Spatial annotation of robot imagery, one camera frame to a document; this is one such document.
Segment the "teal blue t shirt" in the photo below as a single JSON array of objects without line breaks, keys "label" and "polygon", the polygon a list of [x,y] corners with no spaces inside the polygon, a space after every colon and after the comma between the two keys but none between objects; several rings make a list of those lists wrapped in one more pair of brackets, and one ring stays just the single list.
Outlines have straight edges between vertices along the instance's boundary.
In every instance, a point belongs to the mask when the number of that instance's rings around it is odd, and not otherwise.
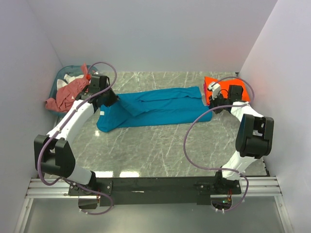
[{"label": "teal blue t shirt", "polygon": [[209,110],[199,87],[158,89],[119,94],[119,101],[100,107],[97,128],[108,133],[117,128],[184,124]]}]

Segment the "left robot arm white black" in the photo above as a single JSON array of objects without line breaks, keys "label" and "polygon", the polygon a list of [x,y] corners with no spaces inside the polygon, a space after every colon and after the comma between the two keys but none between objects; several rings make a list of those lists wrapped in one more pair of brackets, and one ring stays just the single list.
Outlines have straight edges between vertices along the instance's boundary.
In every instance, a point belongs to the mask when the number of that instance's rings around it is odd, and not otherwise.
[{"label": "left robot arm white black", "polygon": [[79,185],[86,195],[98,190],[95,172],[76,163],[70,144],[102,105],[109,107],[119,100],[111,88],[113,84],[106,75],[92,75],[90,84],[76,96],[72,107],[56,127],[35,138],[35,168],[45,185],[54,184],[44,179],[44,174],[50,174]]}]

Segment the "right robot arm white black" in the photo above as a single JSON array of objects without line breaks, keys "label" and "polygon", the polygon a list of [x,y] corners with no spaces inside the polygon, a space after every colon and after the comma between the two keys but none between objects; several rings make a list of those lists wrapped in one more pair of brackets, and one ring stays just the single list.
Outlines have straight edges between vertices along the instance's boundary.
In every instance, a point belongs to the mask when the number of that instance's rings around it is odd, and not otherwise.
[{"label": "right robot arm white black", "polygon": [[242,100],[244,88],[241,85],[230,85],[227,97],[222,94],[221,86],[212,82],[208,86],[211,92],[209,105],[213,112],[228,111],[239,122],[235,141],[236,151],[229,161],[217,172],[218,179],[213,182],[217,193],[223,194],[229,188],[239,185],[240,173],[255,160],[270,154],[273,142],[274,119],[256,112],[248,101]]}]

